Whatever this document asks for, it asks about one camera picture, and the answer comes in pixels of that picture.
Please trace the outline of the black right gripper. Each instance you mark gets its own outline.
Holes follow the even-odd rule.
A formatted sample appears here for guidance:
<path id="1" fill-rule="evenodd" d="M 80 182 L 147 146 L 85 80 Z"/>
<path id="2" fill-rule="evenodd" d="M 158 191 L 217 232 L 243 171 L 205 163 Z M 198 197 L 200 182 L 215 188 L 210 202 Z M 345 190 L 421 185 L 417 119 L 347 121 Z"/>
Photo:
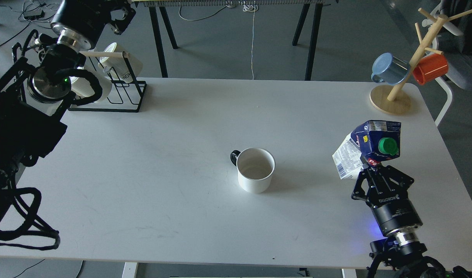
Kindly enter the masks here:
<path id="1" fill-rule="evenodd" d="M 382 162 L 369 164 L 360 157 L 362 170 L 358 174 L 351 198 L 364 201 L 371 209 L 383 236 L 393 236 L 400 230 L 423 225 L 409 200 L 408 189 L 414 179 L 393 166 Z"/>

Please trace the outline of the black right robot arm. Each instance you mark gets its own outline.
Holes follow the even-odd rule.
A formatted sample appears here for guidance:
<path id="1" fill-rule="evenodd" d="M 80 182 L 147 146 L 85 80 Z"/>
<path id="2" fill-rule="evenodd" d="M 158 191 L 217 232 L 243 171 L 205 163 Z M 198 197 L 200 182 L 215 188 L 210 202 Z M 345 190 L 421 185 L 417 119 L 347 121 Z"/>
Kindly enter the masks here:
<path id="1" fill-rule="evenodd" d="M 425 244 L 416 235 L 423 225 L 409 200 L 414 179 L 390 165 L 362 165 L 351 198 L 363 201 L 373 214 L 383 239 L 370 243 L 372 264 L 367 277 L 374 278 L 379 266 L 392 268 L 395 278 L 471 278 L 462 266 L 452 271 L 435 258 L 425 256 Z"/>

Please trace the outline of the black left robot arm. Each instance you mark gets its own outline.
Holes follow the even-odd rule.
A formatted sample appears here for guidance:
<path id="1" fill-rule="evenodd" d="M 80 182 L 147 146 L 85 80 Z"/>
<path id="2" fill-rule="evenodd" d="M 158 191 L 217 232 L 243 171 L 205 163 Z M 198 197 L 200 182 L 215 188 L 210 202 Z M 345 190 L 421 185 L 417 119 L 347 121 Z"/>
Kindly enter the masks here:
<path id="1" fill-rule="evenodd" d="M 34 166 L 66 132 L 61 122 L 71 106 L 99 101 L 99 79 L 84 69 L 105 26 L 122 34 L 136 11 L 130 0 L 63 0 L 51 29 L 31 30 L 12 48 L 13 65 L 0 78 L 0 246 L 57 249 L 59 232 L 37 212 L 37 188 L 17 188 L 19 165 Z"/>

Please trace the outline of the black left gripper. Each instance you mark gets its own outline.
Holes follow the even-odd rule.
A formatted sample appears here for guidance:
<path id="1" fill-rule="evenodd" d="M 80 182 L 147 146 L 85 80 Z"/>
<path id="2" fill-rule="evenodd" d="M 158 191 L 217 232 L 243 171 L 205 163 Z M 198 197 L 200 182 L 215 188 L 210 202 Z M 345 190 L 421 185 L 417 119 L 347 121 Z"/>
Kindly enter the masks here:
<path id="1" fill-rule="evenodd" d="M 135 17 L 130 0 L 63 0 L 51 21 L 57 44 L 73 50 L 94 49 L 109 25 L 121 35 Z"/>

